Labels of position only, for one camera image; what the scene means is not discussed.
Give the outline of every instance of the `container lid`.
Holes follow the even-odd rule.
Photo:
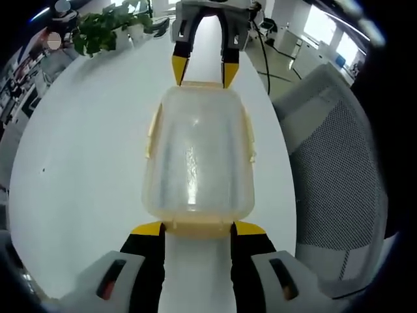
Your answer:
[[[149,132],[143,189],[163,221],[230,225],[254,205],[251,126],[238,95],[213,86],[171,88]]]

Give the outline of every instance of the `white table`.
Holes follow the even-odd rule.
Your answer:
[[[186,80],[220,82],[219,27],[199,28]],[[119,55],[80,57],[29,120],[12,172],[10,227],[18,254],[50,297],[71,290],[76,276],[109,250],[119,250],[134,227],[156,220],[141,202],[145,147],[152,115],[175,84],[172,51],[166,35]],[[232,88],[252,118],[257,152],[255,208],[245,220],[263,227],[277,250],[294,254],[287,149],[245,53]]]

